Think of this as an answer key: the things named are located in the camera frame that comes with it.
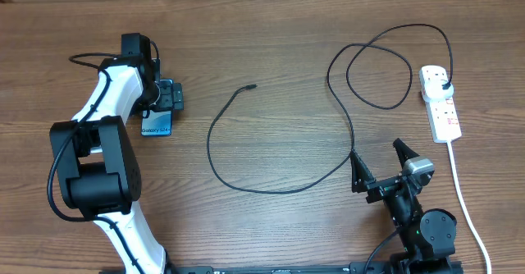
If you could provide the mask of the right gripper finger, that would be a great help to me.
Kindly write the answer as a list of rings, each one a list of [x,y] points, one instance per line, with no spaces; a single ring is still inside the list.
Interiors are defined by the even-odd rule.
[[[352,149],[349,155],[352,168],[352,192],[367,192],[368,186],[374,184],[376,178],[372,175],[355,149]]]
[[[418,153],[413,151],[407,144],[403,142],[402,139],[397,138],[393,142],[393,147],[396,151],[396,154],[399,159],[399,163],[402,167],[404,167],[404,164],[409,160],[413,158],[417,158],[419,156]]]

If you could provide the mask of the blue Galaxy smartphone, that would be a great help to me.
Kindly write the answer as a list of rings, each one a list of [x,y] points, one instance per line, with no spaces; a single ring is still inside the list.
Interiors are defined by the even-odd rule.
[[[142,112],[141,135],[146,137],[169,136],[172,129],[172,110]]]

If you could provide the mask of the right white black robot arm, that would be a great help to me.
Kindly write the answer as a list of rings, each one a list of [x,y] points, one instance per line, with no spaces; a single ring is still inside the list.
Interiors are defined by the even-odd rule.
[[[414,152],[401,139],[393,142],[401,171],[377,180],[355,150],[349,154],[352,191],[365,193],[368,203],[382,202],[395,231],[370,253],[365,262],[351,262],[351,273],[462,273],[453,262],[457,220],[450,212],[422,209],[417,195],[430,183],[433,162]]]

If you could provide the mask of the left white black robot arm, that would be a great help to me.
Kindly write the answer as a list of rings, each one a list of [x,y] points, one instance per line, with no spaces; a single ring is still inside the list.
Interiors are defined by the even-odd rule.
[[[170,135],[174,113],[184,108],[182,87],[162,78],[158,46],[143,34],[123,34],[120,53],[99,56],[89,100],[49,131],[48,203],[62,220],[98,226],[124,273],[174,273],[139,204],[141,172],[126,122],[139,115],[143,135]]]

